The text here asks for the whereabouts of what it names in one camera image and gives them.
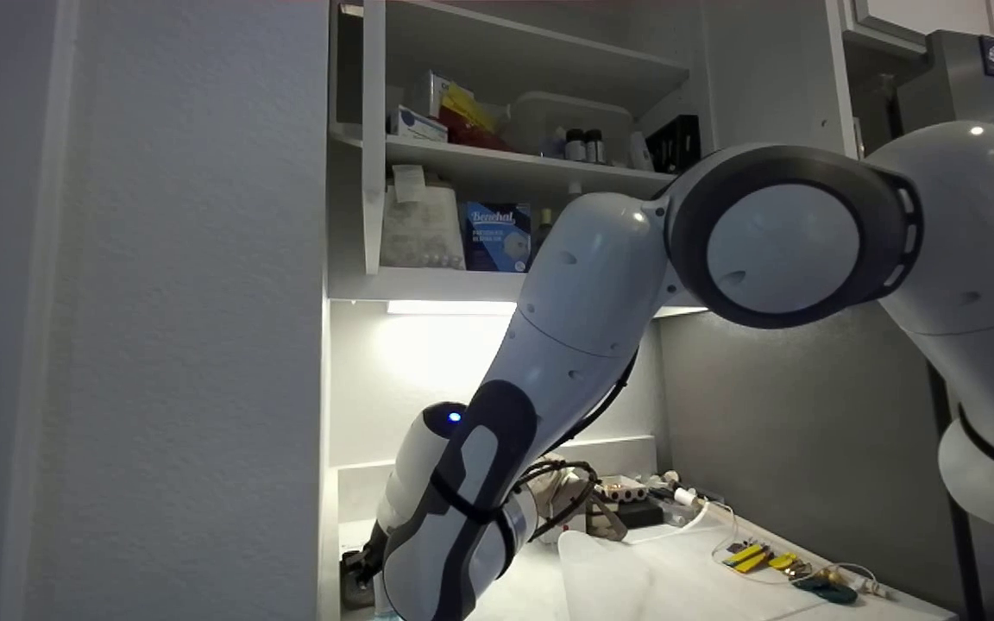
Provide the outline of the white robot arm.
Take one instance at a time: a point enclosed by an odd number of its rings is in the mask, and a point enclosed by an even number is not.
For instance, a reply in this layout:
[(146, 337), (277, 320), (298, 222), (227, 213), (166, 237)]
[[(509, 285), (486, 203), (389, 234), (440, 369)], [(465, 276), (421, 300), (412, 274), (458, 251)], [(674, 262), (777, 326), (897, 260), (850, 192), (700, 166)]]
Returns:
[(643, 385), (658, 460), (826, 553), (994, 539), (994, 124), (863, 160), (732, 145), (651, 201), (566, 203), (481, 385), (404, 434), (381, 612), (465, 621), (497, 597), (528, 467)]

